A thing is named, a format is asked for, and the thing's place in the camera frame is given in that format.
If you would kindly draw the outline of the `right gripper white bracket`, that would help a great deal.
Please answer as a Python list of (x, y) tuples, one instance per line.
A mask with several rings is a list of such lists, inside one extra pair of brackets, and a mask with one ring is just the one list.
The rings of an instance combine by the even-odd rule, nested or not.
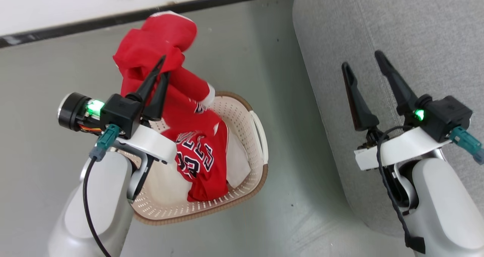
[(354, 152), (358, 167), (361, 170), (369, 170), (379, 166), (377, 162), (377, 142), (381, 139), (383, 140), (381, 160), (384, 166), (418, 157), (450, 143), (448, 139), (443, 142), (434, 140), (419, 126), (428, 116), (428, 113), (422, 107), (419, 107), (418, 102), (429, 103), (431, 101), (430, 96), (423, 95), (417, 98), (386, 55), (381, 50), (375, 51), (374, 55), (380, 71), (387, 78), (396, 99), (397, 113), (400, 116), (405, 115), (406, 124), (410, 125), (410, 128), (404, 129), (403, 134), (392, 139), (389, 136), (384, 136), (383, 132), (377, 127), (380, 121), (377, 116), (372, 114), (358, 89), (356, 76), (348, 62), (344, 62), (341, 69), (353, 127), (356, 131), (367, 131), (366, 142)]

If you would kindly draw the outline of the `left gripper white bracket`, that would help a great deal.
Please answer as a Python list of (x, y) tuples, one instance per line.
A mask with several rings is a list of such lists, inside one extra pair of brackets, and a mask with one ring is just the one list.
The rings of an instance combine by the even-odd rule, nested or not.
[[(162, 119), (164, 102), (171, 77), (170, 72), (162, 73), (166, 55), (163, 55), (152, 71), (147, 75), (135, 92), (130, 92), (126, 98), (145, 103), (152, 92), (159, 76), (160, 80), (155, 88), (150, 104), (143, 111), (143, 119), (158, 122)], [(57, 109), (57, 120), (60, 126), (71, 131), (80, 131), (98, 137), (99, 148), (95, 151), (106, 153), (108, 150), (118, 150), (132, 156), (152, 157), (152, 159), (168, 164), (176, 157), (176, 144), (149, 126), (135, 124), (131, 138), (114, 125), (107, 124), (101, 128), (101, 110), (104, 102), (93, 100), (86, 95), (72, 92), (66, 95)]]

